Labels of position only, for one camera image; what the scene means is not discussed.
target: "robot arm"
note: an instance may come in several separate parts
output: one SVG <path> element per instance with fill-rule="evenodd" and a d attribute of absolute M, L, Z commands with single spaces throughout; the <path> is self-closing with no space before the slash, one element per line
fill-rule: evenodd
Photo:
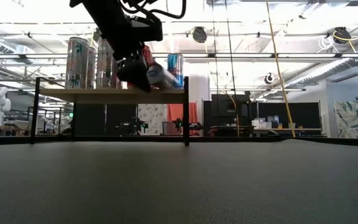
<path fill-rule="evenodd" d="M 132 11 L 123 5 L 128 3 L 130 7 L 136 8 Z M 142 6 L 138 3 L 143 0 L 71 0 L 70 7 L 82 3 L 89 12 L 96 25 L 98 25 L 102 37 L 106 39 L 114 50 L 114 58 L 119 61 L 117 76 L 121 81 L 129 82 L 136 87 L 150 92 L 151 87 L 146 73 L 148 66 L 142 55 L 145 41 L 161 41 L 162 23 L 154 13 L 181 19 L 186 12 L 186 0 L 183 1 L 182 12 L 179 16 L 163 12 L 157 9 L 148 11 L 144 6 L 158 0 L 144 0 Z M 146 15 L 142 17 L 129 17 L 124 14 L 141 12 Z"/>

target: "black table surface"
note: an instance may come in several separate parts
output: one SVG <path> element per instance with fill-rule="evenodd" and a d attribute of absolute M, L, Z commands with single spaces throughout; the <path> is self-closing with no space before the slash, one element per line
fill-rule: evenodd
<path fill-rule="evenodd" d="M 0 146 L 0 223 L 358 223 L 358 147 Z"/>

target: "wooden shelf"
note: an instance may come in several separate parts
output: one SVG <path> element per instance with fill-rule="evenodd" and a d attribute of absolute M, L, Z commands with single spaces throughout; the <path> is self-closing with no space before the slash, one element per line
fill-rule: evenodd
<path fill-rule="evenodd" d="M 144 103 L 183 103 L 184 90 L 152 90 L 145 93 L 141 90 L 115 89 L 41 89 L 40 94 L 56 97 L 71 103 L 86 104 L 144 104 Z"/>

